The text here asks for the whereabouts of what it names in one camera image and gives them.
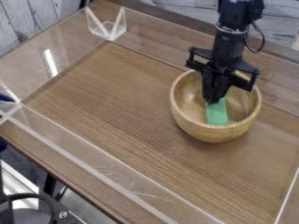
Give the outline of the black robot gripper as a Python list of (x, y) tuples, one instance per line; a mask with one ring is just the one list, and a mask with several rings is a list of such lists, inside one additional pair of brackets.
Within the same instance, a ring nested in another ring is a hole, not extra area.
[(189, 47), (185, 66), (201, 72), (202, 98), (208, 104), (218, 102), (232, 86), (245, 91), (252, 90), (259, 71), (242, 60), (246, 34), (248, 31), (217, 27), (210, 49), (194, 45)]

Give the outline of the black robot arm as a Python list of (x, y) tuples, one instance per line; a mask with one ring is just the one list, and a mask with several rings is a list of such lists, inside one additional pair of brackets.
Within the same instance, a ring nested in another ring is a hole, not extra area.
[[(259, 69), (242, 60), (244, 48), (259, 53), (265, 36), (257, 28), (264, 0), (218, 0), (218, 21), (210, 49), (190, 46), (185, 66), (201, 73), (202, 98), (214, 104), (225, 96), (230, 87), (251, 91), (259, 76)], [(253, 26), (261, 35), (257, 49), (248, 46), (248, 30)]]

